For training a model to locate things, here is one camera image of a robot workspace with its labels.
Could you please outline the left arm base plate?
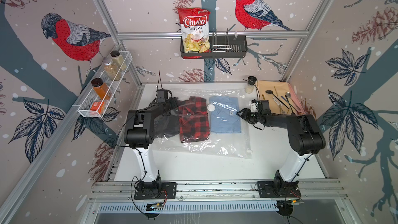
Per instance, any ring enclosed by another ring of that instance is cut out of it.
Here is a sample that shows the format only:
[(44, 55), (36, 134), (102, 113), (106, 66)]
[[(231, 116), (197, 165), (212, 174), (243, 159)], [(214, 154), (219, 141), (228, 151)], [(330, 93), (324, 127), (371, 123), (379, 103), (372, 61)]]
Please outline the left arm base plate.
[(133, 185), (134, 200), (175, 199), (177, 183), (139, 182)]

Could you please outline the clear plastic vacuum bag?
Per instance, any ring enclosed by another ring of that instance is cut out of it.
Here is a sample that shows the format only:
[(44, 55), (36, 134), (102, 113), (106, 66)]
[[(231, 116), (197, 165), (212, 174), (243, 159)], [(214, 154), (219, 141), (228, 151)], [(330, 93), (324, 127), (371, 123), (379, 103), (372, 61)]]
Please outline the clear plastic vacuum bag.
[[(243, 89), (201, 90), (201, 89), (175, 89), (172, 91), (178, 101), (184, 101), (191, 96), (202, 97), (207, 100), (207, 111), (210, 125), (210, 111), (214, 106), (209, 106), (209, 98), (212, 96), (228, 96), (238, 98), (239, 110), (242, 110), (246, 101), (246, 93)], [(240, 118), (241, 133), (213, 133), (210, 131), (208, 140), (193, 143), (182, 143), (180, 134), (171, 138), (155, 138), (152, 144), (154, 150), (173, 152), (203, 153), (206, 155), (227, 156), (249, 159), (251, 146), (249, 126)]]

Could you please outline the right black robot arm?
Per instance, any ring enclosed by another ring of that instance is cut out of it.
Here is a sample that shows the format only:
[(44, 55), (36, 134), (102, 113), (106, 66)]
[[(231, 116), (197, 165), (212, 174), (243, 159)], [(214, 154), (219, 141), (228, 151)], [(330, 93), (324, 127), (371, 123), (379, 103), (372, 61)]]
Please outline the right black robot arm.
[(326, 146), (325, 138), (321, 133), (313, 115), (276, 114), (272, 113), (268, 100), (252, 100), (256, 106), (253, 112), (244, 108), (236, 114), (252, 126), (260, 123), (264, 128), (277, 127), (286, 129), (291, 151), (281, 169), (274, 177), (276, 190), (293, 189), (299, 182), (299, 174), (310, 160)]

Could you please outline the red black plaid cloth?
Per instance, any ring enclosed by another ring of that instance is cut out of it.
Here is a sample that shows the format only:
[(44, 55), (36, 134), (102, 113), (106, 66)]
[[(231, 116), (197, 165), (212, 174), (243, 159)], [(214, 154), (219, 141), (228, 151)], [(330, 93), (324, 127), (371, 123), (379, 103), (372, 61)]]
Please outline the red black plaid cloth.
[(178, 120), (182, 143), (208, 140), (210, 125), (206, 99), (191, 96), (187, 100), (178, 101)]

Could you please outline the dark grey striped shirt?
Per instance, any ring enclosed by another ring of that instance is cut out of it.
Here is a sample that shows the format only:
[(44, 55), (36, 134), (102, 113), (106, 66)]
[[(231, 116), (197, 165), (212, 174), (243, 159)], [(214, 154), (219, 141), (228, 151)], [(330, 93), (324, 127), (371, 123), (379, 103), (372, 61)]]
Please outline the dark grey striped shirt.
[(171, 138), (180, 133), (178, 98), (172, 100), (172, 109), (154, 120), (154, 137)]

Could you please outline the blue cloth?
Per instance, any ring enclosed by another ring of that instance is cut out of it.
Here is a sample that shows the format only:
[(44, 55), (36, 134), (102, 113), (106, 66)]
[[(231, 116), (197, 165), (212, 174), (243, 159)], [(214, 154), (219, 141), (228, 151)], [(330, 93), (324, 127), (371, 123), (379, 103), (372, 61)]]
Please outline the blue cloth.
[(209, 106), (214, 106), (210, 111), (210, 131), (213, 133), (241, 133), (238, 98), (228, 96), (212, 96)]

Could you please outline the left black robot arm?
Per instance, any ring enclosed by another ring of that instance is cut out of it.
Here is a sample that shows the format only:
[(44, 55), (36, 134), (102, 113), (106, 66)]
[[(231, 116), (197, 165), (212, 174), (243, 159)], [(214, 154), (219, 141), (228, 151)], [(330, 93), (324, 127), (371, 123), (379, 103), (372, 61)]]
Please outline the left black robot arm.
[(133, 181), (135, 200), (165, 199), (167, 190), (162, 185), (150, 145), (155, 139), (155, 120), (176, 108), (170, 90), (157, 89), (154, 100), (145, 108), (130, 110), (124, 125), (123, 139), (137, 157), (141, 176)]

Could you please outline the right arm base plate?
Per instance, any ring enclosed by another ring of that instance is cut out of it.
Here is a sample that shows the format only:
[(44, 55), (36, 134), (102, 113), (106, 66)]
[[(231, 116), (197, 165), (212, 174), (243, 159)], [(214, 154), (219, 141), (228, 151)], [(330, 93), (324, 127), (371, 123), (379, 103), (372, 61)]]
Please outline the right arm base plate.
[(255, 184), (255, 191), (260, 198), (301, 198), (298, 181), (288, 183), (275, 183), (274, 181), (258, 181)]

